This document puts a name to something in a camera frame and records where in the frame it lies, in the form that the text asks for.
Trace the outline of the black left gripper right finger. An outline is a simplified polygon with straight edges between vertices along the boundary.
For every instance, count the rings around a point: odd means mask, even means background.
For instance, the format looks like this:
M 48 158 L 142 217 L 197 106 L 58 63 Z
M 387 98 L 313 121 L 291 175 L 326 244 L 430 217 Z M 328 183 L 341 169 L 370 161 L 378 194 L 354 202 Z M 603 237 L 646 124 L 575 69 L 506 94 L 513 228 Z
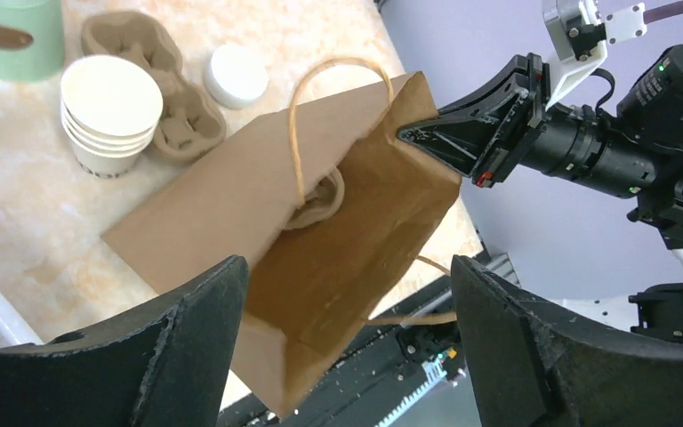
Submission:
M 683 284 L 634 294 L 618 329 L 457 255 L 451 283 L 485 426 L 683 426 Z

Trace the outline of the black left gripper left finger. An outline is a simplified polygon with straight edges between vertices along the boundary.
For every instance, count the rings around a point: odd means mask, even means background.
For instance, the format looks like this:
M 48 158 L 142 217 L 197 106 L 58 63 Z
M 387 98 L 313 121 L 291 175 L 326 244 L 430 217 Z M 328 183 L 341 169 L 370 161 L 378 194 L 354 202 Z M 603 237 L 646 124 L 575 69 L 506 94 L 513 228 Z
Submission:
M 0 426 L 214 426 L 248 278 L 232 255 L 112 318 L 0 349 Z

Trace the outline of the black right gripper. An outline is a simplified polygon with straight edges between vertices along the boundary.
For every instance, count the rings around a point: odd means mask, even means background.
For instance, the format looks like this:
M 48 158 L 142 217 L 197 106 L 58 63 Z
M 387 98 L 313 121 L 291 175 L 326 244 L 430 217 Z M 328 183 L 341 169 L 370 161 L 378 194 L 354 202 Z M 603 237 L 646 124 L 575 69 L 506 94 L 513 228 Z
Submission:
M 519 166 L 618 198 L 678 183 L 680 156 L 632 130 L 603 109 L 553 101 L 550 65 L 515 55 L 478 89 L 434 118 L 400 127 L 397 137 L 484 189 Z

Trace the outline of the brown paper bag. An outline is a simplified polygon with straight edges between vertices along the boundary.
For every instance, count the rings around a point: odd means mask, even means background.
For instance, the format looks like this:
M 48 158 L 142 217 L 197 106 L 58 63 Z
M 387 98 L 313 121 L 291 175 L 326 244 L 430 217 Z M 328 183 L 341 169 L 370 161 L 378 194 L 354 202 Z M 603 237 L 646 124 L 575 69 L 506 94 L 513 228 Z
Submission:
M 159 293 L 245 257 L 249 287 L 231 368 L 288 416 L 458 198 L 460 175 L 397 137 L 436 114 L 416 72 L 256 117 L 103 240 Z M 345 183 L 338 212 L 284 230 L 334 168 Z

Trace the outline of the single brown pulp cup carrier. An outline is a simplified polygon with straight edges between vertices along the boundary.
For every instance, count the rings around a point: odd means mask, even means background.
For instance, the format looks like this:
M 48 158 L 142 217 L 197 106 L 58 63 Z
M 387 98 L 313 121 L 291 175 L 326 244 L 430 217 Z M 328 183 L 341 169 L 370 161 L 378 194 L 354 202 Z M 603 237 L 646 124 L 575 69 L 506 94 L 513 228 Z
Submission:
M 300 230 L 331 218 L 340 209 L 345 196 L 345 183 L 341 172 L 334 168 L 306 196 L 303 206 L 297 208 L 284 230 Z

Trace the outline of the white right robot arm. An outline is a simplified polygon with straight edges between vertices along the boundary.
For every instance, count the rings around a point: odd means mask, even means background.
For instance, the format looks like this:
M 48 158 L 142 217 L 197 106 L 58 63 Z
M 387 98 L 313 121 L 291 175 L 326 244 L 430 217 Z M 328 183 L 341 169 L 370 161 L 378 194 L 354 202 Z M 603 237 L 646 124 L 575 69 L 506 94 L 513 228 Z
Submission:
M 398 138 L 480 188 L 522 165 L 635 198 L 629 221 L 657 229 L 683 266 L 683 44 L 640 75 L 614 114 L 553 102 L 550 66 L 530 53 L 436 117 L 399 128 Z M 633 333 L 683 343 L 683 299 L 655 286 L 631 302 L 639 311 Z

